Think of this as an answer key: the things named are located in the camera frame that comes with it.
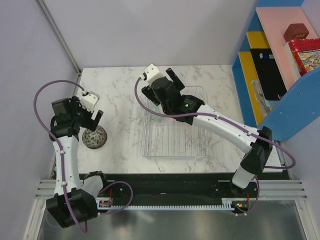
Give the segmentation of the leaf patterned bowl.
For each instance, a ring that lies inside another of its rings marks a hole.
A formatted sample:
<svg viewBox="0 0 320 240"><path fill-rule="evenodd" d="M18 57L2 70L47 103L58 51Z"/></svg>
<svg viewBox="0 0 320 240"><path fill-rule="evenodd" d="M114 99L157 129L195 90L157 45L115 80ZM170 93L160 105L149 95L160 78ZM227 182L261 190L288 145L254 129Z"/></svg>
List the leaf patterned bowl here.
<svg viewBox="0 0 320 240"><path fill-rule="evenodd" d="M85 129L82 134L82 142L89 149L101 148L108 139L105 129L98 125L94 131Z"/></svg>

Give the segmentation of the green glass bowl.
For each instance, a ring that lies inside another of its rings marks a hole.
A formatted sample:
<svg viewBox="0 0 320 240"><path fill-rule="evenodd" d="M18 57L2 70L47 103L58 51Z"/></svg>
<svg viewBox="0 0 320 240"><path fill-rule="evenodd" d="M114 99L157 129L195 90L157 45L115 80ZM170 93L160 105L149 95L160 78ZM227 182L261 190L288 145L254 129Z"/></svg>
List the green glass bowl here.
<svg viewBox="0 0 320 240"><path fill-rule="evenodd" d="M161 111L160 111L159 107L157 105L154 105L153 103L150 105L150 110L152 112L157 113L157 114L161 114ZM151 120L153 122L160 122L163 119L161 116L158 116L158 115L153 114L153 113L150 116L151 116Z"/></svg>

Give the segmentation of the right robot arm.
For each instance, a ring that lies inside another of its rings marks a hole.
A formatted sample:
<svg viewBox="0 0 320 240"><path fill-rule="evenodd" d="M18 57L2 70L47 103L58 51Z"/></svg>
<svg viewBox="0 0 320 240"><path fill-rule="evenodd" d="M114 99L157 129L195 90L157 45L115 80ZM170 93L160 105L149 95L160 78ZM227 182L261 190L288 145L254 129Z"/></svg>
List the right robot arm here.
<svg viewBox="0 0 320 240"><path fill-rule="evenodd" d="M229 184L233 196L242 196L249 182L266 166L273 149L272 131L267 127L259 130L241 125L218 113L203 100L181 94L185 85L171 68L163 74L150 64L140 77L148 83L141 92L156 106L161 106L161 117L205 129L229 141L245 154Z"/></svg>

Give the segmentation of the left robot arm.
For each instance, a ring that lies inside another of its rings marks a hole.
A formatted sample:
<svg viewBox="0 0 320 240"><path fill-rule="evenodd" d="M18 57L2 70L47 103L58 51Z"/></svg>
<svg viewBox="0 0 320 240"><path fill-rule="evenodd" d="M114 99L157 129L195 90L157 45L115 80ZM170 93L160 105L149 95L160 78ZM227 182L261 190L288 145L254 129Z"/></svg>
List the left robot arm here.
<svg viewBox="0 0 320 240"><path fill-rule="evenodd" d="M103 115L92 117L100 97L87 92L52 102L54 116L50 123L50 139L56 153L56 184L46 209L62 228L94 219L98 215L96 198L106 196L110 185L101 171L89 173L80 180L78 167L81 128L95 131Z"/></svg>

